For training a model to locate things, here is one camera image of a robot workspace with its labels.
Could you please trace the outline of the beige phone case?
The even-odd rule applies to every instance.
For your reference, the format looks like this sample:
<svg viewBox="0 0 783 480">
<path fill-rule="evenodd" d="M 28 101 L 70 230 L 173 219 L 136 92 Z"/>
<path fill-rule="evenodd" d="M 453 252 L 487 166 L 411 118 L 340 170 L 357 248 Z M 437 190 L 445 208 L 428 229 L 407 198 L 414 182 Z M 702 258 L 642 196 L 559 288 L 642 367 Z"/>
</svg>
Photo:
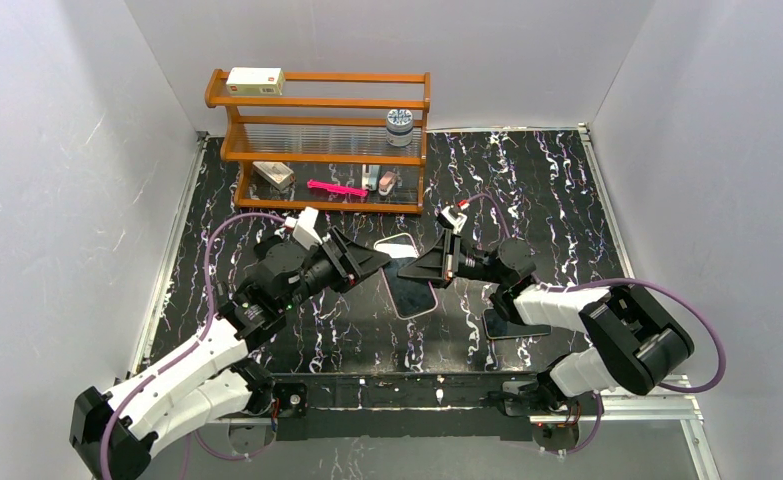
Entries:
<svg viewBox="0 0 783 480">
<path fill-rule="evenodd" d="M 437 297 L 429 283 L 400 276 L 400 270 L 412 263 L 419 251 L 413 237 L 398 233 L 374 242 L 373 249 L 389 256 L 382 276 L 396 316 L 411 320 L 437 308 Z"/>
</svg>

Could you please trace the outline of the black smartphone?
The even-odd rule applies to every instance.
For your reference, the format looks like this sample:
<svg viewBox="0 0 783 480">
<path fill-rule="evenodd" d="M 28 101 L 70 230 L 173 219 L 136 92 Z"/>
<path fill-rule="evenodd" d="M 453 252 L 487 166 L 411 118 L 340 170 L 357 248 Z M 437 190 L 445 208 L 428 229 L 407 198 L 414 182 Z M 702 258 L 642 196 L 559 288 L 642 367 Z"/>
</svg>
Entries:
<svg viewBox="0 0 783 480">
<path fill-rule="evenodd" d="M 404 320 L 430 313 L 437 307 L 435 292 L 428 283 L 398 276 L 398 270 L 411 261 L 412 258 L 392 258 L 382 271 L 396 315 Z"/>
</svg>

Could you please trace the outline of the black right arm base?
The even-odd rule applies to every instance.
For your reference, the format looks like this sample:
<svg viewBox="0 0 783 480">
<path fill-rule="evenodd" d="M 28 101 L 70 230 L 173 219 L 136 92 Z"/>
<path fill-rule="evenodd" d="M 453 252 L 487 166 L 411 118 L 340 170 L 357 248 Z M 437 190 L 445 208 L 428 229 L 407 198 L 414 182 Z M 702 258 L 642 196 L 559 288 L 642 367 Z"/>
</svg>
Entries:
<svg viewBox="0 0 783 480">
<path fill-rule="evenodd" d="M 560 457 L 586 448 L 605 412 L 599 393 L 567 397 L 551 381 L 538 378 L 506 381 L 488 399 L 503 415 L 528 419 L 537 449 Z"/>
</svg>

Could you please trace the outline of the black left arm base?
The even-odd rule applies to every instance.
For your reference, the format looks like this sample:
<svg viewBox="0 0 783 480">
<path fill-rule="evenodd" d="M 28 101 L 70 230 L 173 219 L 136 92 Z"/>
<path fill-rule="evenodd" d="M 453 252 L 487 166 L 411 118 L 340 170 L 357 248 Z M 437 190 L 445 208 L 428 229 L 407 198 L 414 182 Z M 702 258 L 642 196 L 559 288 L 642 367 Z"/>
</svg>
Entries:
<svg viewBox="0 0 783 480">
<path fill-rule="evenodd" d="M 272 373 L 252 359 L 241 360 L 228 371 L 239 376 L 250 394 L 242 412 L 250 418 L 264 420 L 266 428 L 258 449 L 249 451 L 247 445 L 241 449 L 233 447 L 238 461 L 249 462 L 277 442 L 281 418 L 299 419 L 306 415 L 307 387 L 298 382 L 278 382 Z"/>
</svg>

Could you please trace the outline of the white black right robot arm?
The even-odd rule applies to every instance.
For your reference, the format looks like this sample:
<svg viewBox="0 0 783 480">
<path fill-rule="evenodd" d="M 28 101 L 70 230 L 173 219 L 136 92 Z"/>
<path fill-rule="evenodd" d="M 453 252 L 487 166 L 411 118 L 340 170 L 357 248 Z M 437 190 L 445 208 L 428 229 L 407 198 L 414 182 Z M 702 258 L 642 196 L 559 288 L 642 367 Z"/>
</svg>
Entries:
<svg viewBox="0 0 783 480">
<path fill-rule="evenodd" d="M 536 397 L 553 402 L 624 388 L 645 395 L 694 352 L 686 330 L 635 281 L 558 289 L 535 277 L 532 250 L 510 237 L 486 252 L 450 229 L 431 249 L 398 271 L 400 277 L 445 288 L 463 278 L 496 285 L 497 316 L 511 324 L 550 326 L 585 335 L 591 345 L 538 373 Z"/>
</svg>

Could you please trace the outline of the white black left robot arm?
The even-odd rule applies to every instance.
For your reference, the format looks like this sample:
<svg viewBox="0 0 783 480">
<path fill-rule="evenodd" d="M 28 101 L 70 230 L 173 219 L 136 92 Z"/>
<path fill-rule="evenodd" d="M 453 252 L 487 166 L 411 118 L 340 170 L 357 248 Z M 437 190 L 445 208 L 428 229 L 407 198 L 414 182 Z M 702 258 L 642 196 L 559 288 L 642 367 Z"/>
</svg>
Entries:
<svg viewBox="0 0 783 480">
<path fill-rule="evenodd" d="M 305 247 L 275 236 L 234 290 L 217 290 L 215 317 L 160 361 L 105 391 L 77 395 L 69 442 L 96 479 L 136 479 L 164 447 L 208 421 L 270 404 L 272 379 L 250 353 L 301 304 L 345 293 L 391 258 L 332 229 Z"/>
</svg>

